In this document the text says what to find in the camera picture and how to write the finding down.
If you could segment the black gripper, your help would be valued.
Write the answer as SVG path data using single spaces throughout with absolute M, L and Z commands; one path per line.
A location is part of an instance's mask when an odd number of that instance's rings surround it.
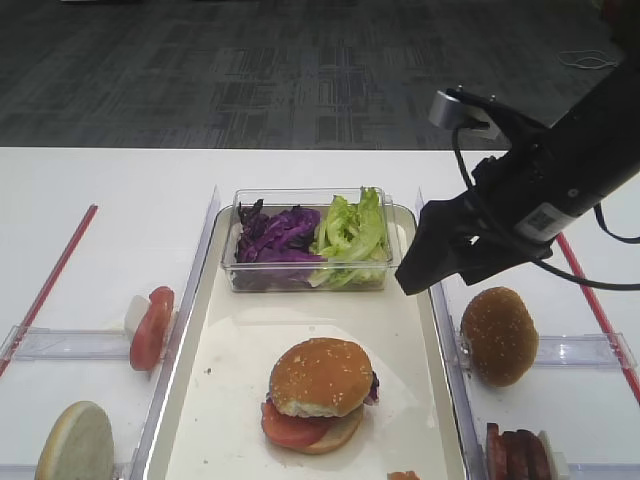
M 503 240 L 470 240 L 473 215 L 463 197 L 431 200 L 395 278 L 416 295 L 453 274 L 474 285 L 551 256 L 551 243 L 595 204 L 595 148 L 581 134 L 535 129 L 510 138 L 502 157 L 473 170 L 472 201 Z

